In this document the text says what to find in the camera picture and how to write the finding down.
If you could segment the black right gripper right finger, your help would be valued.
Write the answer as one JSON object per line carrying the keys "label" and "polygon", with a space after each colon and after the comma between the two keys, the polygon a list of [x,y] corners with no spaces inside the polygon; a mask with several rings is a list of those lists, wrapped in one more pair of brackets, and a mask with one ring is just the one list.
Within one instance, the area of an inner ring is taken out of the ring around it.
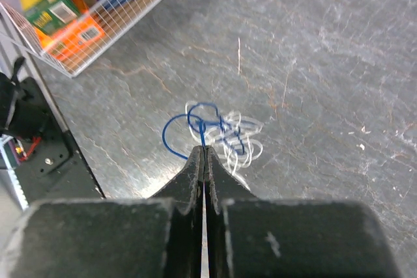
{"label": "black right gripper right finger", "polygon": [[358,201],[259,199],[205,149],[211,277],[399,277],[378,217]]}

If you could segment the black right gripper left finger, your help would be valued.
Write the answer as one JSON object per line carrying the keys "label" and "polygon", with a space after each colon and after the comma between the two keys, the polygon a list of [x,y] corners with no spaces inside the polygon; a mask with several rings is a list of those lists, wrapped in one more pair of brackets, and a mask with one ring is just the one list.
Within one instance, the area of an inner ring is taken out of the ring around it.
{"label": "black right gripper left finger", "polygon": [[205,152],[148,199],[34,203],[1,254],[2,277],[199,277]]}

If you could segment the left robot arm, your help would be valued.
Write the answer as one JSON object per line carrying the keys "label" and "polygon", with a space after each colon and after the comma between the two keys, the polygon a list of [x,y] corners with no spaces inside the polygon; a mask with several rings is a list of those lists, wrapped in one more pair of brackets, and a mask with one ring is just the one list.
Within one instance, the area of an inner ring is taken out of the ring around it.
{"label": "left robot arm", "polygon": [[1,73],[1,135],[30,140],[42,137],[50,117],[29,102],[33,95],[21,86],[18,74],[24,64],[25,57],[18,57],[10,77]]}

